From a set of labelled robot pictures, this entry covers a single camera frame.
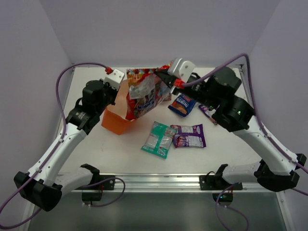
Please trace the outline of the aluminium front rail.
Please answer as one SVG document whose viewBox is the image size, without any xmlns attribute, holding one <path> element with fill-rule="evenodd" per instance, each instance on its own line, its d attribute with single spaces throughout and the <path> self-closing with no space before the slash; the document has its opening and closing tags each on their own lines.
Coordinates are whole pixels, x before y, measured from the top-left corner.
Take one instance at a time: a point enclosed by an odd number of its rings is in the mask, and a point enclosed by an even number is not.
<svg viewBox="0 0 308 231">
<path fill-rule="evenodd" d="M 223 189 L 218 189 L 213 186 L 208 186 L 204 180 L 205 175 L 197 176 L 196 174 L 183 175 L 183 174 L 124 174 L 124 175 L 110 175 L 100 174 L 98 182 L 109 178 L 121 178 L 126 185 L 125 192 L 129 193 L 218 193 Z M 73 190 L 82 190 L 82 181 L 86 179 L 84 176 L 79 177 L 77 173 L 67 173 L 58 175 L 55 183 L 63 185 L 63 189 L 66 193 Z M 108 180 L 103 183 L 104 191 L 121 190 L 123 183 L 120 180 Z M 233 187 L 233 192 L 240 193 L 273 193 L 272 191 L 265 189 L 257 183 L 242 183 Z"/>
</svg>

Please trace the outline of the blue Burts crisps packet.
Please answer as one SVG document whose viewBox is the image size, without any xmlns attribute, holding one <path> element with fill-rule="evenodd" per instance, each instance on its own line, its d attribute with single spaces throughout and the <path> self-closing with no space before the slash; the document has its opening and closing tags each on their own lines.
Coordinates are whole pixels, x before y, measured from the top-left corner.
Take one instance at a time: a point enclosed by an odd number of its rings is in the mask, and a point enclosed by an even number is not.
<svg viewBox="0 0 308 231">
<path fill-rule="evenodd" d="M 184 94 L 180 94 L 173 103 L 168 106 L 168 109 L 181 117 L 186 117 L 193 110 L 196 103 L 196 100 Z"/>
</svg>

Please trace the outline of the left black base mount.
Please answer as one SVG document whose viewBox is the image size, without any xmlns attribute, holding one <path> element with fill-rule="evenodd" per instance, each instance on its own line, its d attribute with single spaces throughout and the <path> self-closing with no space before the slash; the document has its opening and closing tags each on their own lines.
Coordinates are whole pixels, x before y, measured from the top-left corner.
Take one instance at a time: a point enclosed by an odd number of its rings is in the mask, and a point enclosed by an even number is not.
<svg viewBox="0 0 308 231">
<path fill-rule="evenodd" d="M 97 175 L 89 185 L 77 188 L 81 192 L 81 200 L 93 205 L 101 201 L 103 191 L 112 191 L 115 186 L 115 175 Z"/>
</svg>

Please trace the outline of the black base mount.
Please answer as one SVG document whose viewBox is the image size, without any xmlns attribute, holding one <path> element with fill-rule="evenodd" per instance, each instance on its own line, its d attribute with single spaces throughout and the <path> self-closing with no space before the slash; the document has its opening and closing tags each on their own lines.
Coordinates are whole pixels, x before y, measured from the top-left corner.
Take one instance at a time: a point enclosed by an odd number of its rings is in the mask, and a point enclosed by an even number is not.
<svg viewBox="0 0 308 231">
<path fill-rule="evenodd" d="M 115 186 L 115 175 L 97 175 L 89 185 L 77 188 L 81 192 L 81 200 L 93 205 L 101 201 L 103 191 L 112 191 Z"/>
<path fill-rule="evenodd" d="M 226 188 L 230 187 L 231 184 L 227 183 L 221 177 L 216 177 L 214 171 L 210 171 L 205 175 L 200 175 L 199 185 L 200 190 L 202 191 L 218 191 L 218 193 L 212 193 L 213 200 L 216 201 L 218 199 L 219 204 L 226 206 L 231 205 L 233 202 L 233 192 L 243 189 L 242 183 L 237 183 L 219 196 L 219 194 Z"/>
</svg>

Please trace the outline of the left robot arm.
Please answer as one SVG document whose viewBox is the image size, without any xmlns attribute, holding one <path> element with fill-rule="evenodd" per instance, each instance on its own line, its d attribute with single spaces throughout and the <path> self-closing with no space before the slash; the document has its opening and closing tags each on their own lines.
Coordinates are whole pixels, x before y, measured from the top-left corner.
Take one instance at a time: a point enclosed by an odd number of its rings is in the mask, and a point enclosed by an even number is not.
<svg viewBox="0 0 308 231">
<path fill-rule="evenodd" d="M 20 195 L 44 211 L 51 211 L 67 193 L 83 187 L 99 186 L 100 171 L 81 165 L 75 172 L 58 176 L 62 166 L 100 121 L 108 105 L 114 105 L 120 84 L 110 79 L 89 81 L 82 97 L 64 119 L 63 130 L 45 154 L 26 173 L 18 172 L 13 181 Z"/>
</svg>

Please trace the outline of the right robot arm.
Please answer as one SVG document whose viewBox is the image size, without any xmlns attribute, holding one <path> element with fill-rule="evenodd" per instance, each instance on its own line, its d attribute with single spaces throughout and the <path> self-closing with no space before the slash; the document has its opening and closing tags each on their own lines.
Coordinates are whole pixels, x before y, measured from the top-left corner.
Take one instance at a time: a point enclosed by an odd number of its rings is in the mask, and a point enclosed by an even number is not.
<svg viewBox="0 0 308 231">
<path fill-rule="evenodd" d="M 299 182 L 297 169 L 304 166 L 304 154 L 295 154 L 282 145 L 258 120 L 257 111 L 245 99 L 236 96 L 242 81 L 229 67 L 216 68 L 207 81 L 188 72 L 183 82 L 170 69 L 155 74 L 175 93 L 183 93 L 198 103 L 214 109 L 213 119 L 228 132 L 246 142 L 260 161 L 248 165 L 221 165 L 205 182 L 217 189 L 256 182 L 272 192 L 294 190 Z"/>
</svg>

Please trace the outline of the teal snack packet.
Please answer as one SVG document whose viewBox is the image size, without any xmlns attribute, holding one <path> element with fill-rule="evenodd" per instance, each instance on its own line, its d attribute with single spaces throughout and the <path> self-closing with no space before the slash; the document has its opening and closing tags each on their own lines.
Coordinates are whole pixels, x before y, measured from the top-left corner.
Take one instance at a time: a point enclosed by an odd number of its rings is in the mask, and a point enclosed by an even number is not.
<svg viewBox="0 0 308 231">
<path fill-rule="evenodd" d="M 166 159 L 176 131 L 170 126 L 155 121 L 141 150 Z"/>
</svg>

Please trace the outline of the large red snack packet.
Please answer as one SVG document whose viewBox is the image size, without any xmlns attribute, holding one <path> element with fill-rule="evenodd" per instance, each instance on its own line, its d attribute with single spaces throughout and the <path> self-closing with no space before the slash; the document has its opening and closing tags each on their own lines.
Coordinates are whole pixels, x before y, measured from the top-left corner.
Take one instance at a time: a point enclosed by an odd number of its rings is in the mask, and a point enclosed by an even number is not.
<svg viewBox="0 0 308 231">
<path fill-rule="evenodd" d="M 170 88 L 154 73 L 165 70 L 168 63 L 160 68 L 127 69 L 128 93 L 126 120 L 135 120 L 150 112 L 164 101 L 171 100 Z"/>
</svg>

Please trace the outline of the orange paper bag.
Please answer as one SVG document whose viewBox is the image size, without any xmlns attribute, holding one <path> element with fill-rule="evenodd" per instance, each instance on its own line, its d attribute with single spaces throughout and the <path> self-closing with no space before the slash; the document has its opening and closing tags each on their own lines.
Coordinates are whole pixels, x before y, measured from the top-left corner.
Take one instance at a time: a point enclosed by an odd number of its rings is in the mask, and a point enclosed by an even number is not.
<svg viewBox="0 0 308 231">
<path fill-rule="evenodd" d="M 115 99 L 115 105 L 109 105 L 103 113 L 101 126 L 117 135 L 124 134 L 133 124 L 134 120 L 127 120 L 127 93 L 128 82 L 123 80 Z"/>
</svg>

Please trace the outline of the purple snack packet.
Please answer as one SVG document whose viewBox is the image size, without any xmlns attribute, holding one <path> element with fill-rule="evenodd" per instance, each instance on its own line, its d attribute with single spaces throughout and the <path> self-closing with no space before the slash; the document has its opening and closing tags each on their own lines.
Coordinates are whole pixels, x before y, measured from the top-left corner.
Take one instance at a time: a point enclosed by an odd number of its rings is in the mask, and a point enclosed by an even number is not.
<svg viewBox="0 0 308 231">
<path fill-rule="evenodd" d="M 214 125 L 217 125 L 217 121 L 212 117 L 213 114 L 216 112 L 215 109 L 213 108 L 209 108 L 209 107 L 206 107 L 204 105 L 198 105 L 198 108 L 202 111 L 202 113 L 214 124 Z"/>
<path fill-rule="evenodd" d="M 171 127 L 176 130 L 173 138 L 175 148 L 206 147 L 203 124 L 193 126 L 171 125 Z"/>
</svg>

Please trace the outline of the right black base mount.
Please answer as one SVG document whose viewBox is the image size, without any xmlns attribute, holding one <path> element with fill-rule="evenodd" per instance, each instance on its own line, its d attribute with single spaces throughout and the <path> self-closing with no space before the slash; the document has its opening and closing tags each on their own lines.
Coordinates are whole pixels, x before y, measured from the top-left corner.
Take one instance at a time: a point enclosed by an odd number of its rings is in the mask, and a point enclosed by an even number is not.
<svg viewBox="0 0 308 231">
<path fill-rule="evenodd" d="M 226 188 L 230 187 L 231 184 L 227 183 L 221 177 L 216 177 L 214 171 L 210 171 L 205 175 L 200 175 L 199 185 L 200 190 L 202 191 L 218 191 L 218 193 L 212 193 L 213 200 L 216 201 L 218 199 L 219 204 L 226 206 L 231 205 L 233 202 L 233 192 L 243 189 L 242 183 L 237 183 L 219 196 L 219 194 Z"/>
</svg>

